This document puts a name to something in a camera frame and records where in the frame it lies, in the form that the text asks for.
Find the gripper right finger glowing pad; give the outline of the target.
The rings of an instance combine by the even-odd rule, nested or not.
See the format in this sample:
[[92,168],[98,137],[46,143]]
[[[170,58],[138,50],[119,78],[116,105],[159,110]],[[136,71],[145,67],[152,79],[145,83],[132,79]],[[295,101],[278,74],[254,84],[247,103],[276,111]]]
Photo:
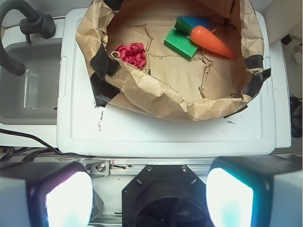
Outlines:
[[216,227],[301,227],[302,156],[220,156],[206,181]]

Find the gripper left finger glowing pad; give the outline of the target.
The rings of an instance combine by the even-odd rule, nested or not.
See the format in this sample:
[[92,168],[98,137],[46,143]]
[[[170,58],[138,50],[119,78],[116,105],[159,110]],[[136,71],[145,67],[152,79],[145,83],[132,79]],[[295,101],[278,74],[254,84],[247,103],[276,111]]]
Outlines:
[[86,227],[92,179],[79,162],[2,162],[2,227]]

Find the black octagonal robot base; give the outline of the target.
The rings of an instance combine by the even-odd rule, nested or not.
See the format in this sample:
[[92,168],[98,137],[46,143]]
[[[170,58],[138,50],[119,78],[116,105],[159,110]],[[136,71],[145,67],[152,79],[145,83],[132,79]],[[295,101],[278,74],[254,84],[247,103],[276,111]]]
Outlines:
[[187,165],[147,165],[122,190],[124,227],[212,227],[206,184]]

